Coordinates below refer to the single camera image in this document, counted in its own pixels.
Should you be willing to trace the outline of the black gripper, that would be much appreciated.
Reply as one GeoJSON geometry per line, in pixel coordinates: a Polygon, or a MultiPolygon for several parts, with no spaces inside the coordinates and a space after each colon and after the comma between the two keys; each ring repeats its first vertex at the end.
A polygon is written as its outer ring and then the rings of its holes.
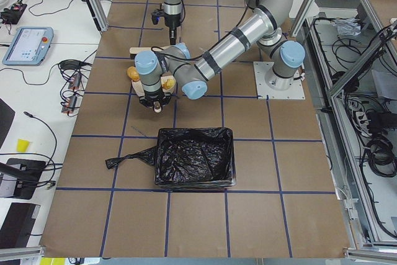
{"type": "Polygon", "coordinates": [[[171,45],[176,44],[177,29],[181,26],[181,3],[167,4],[161,3],[158,9],[151,13],[151,20],[154,25],[157,25],[160,18],[164,18],[164,23],[169,27],[169,42],[171,45]]]}
{"type": "Polygon", "coordinates": [[[161,112],[163,107],[169,104],[171,97],[171,94],[168,92],[145,94],[139,97],[139,102],[145,107],[152,108],[154,112],[161,112]]]}

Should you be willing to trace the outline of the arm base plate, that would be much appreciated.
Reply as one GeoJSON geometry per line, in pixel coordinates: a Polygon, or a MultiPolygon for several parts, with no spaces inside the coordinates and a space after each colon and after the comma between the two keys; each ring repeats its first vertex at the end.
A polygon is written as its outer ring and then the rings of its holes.
{"type": "Polygon", "coordinates": [[[253,63],[258,99],[269,100],[305,100],[305,93],[298,70],[291,78],[278,77],[273,70],[273,62],[255,61],[253,63]]]}

